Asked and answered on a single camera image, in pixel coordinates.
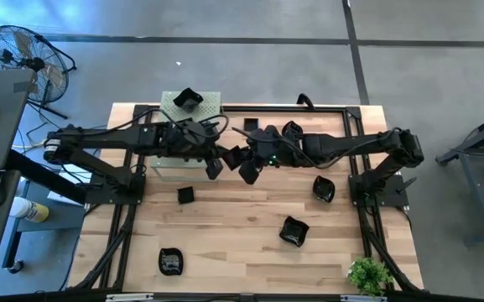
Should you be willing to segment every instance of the desk leg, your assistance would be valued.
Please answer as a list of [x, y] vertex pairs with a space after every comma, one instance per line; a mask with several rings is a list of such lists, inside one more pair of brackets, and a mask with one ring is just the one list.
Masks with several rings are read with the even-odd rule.
[[17, 273], [23, 268], [23, 262], [15, 260], [20, 238], [22, 237], [22, 232], [18, 232], [19, 223], [20, 220], [18, 218], [14, 219], [13, 230], [8, 241], [5, 258], [3, 259], [3, 268], [8, 269], [10, 273]]

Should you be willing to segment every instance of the fan guard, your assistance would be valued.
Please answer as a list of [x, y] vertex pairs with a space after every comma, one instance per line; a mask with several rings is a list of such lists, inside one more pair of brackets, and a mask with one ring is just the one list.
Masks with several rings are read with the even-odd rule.
[[29, 68], [36, 72], [29, 100], [47, 103], [59, 100], [68, 88], [68, 70], [60, 50], [32, 30], [0, 26], [0, 70]]

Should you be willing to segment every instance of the floor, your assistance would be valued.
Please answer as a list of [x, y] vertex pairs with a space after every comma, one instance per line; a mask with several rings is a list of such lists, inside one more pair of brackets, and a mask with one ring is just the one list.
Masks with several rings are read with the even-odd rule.
[[[484, 298], [484, 243], [462, 243], [478, 232], [478, 208], [459, 164], [441, 168], [433, 160], [484, 121], [484, 43], [471, 42], [484, 41], [484, 1], [349, 3], [355, 31], [346, 26], [341, 0], [0, 0], [0, 25], [56, 37], [54, 44], [75, 58], [78, 70], [53, 108], [82, 127], [105, 124], [113, 102], [154, 102], [161, 91], [187, 86], [221, 91], [224, 102], [292, 103], [304, 92], [317, 104], [383, 105], [388, 126], [418, 134], [426, 157], [418, 168], [403, 170], [418, 177], [408, 194], [425, 288]], [[64, 42], [62, 34], [89, 42]], [[361, 41], [345, 43], [353, 34]], [[158, 43], [158, 37], [288, 40], [181, 44], [172, 38]], [[387, 42], [363, 46], [368, 40]], [[426, 47], [425, 41], [439, 42]], [[20, 129], [39, 123], [27, 110]], [[41, 155], [29, 154], [38, 161]], [[27, 267], [15, 275], [0, 268], [0, 294], [59, 289], [76, 236], [27, 234], [18, 250]]]

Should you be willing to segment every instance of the potted plant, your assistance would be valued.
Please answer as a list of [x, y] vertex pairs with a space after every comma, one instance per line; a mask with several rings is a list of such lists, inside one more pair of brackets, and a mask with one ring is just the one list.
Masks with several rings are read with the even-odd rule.
[[356, 259], [351, 264], [347, 277], [361, 294], [368, 294], [372, 297], [382, 295], [382, 284], [390, 284], [393, 281], [393, 277], [385, 265], [373, 258]]

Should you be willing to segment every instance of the wooden table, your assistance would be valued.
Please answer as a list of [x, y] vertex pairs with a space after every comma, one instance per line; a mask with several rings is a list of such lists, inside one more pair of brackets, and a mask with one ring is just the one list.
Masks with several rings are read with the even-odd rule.
[[[131, 119], [134, 105], [113, 104], [108, 128]], [[382, 107], [360, 108], [365, 133], [387, 129]], [[237, 128], [243, 127], [244, 117], [254, 117], [259, 119], [261, 128], [273, 124], [280, 131], [286, 122], [294, 120], [306, 133], [345, 135], [341, 115], [336, 113], [227, 114], [230, 126]], [[243, 146], [245, 138], [227, 130], [219, 144], [227, 148]], [[385, 156], [371, 155], [372, 166]], [[122, 165], [123, 157], [122, 150], [101, 152], [101, 158], [113, 165]], [[330, 204], [316, 200], [311, 194], [318, 174], [336, 184], [336, 195]], [[254, 185], [246, 185], [237, 171], [231, 172], [226, 166], [219, 181], [192, 184], [162, 182], [148, 169], [147, 189], [134, 223], [123, 290], [356, 293], [345, 277], [351, 262], [363, 254], [359, 219], [347, 189], [349, 174], [347, 159], [324, 171], [266, 168]], [[176, 190], [189, 185], [194, 186], [196, 201], [179, 206]], [[71, 268], [70, 286], [80, 282], [104, 252], [113, 207], [99, 206], [86, 217]], [[388, 251], [412, 282], [422, 287], [408, 221], [396, 209], [381, 210]], [[278, 236], [287, 216], [310, 226], [301, 248]], [[182, 276], [166, 277], [160, 273], [158, 254], [162, 247], [177, 247], [182, 251], [185, 259]], [[116, 276], [118, 254], [113, 259], [110, 285]]]

